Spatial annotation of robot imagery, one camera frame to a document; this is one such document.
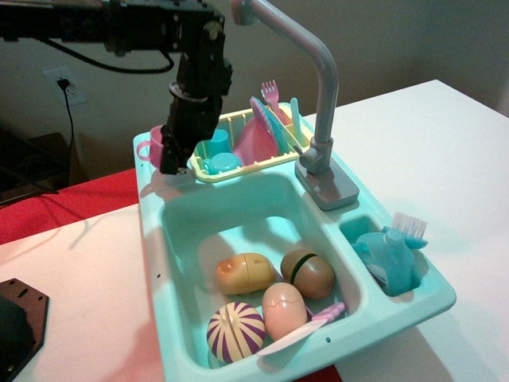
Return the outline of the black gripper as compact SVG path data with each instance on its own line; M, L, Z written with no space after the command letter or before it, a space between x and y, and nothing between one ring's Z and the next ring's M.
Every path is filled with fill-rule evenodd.
M196 145L210 139L222 111L223 97L190 96L179 85L170 85L173 96L166 124L161 126L161 162L163 174L177 175L187 168Z

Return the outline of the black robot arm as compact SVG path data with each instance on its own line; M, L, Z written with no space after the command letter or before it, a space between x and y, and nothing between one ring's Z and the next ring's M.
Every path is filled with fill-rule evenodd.
M99 66L65 42L102 43L123 57L132 51L180 54L169 117L161 130L158 169L176 175L196 145L212 138L231 86L223 55L224 16L204 1L3 1L1 37L32 38Z

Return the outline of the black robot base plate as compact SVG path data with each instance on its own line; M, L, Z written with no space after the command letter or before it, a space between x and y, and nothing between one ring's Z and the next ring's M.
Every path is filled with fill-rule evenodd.
M49 297L12 278L1 282L1 380L12 381L45 342Z

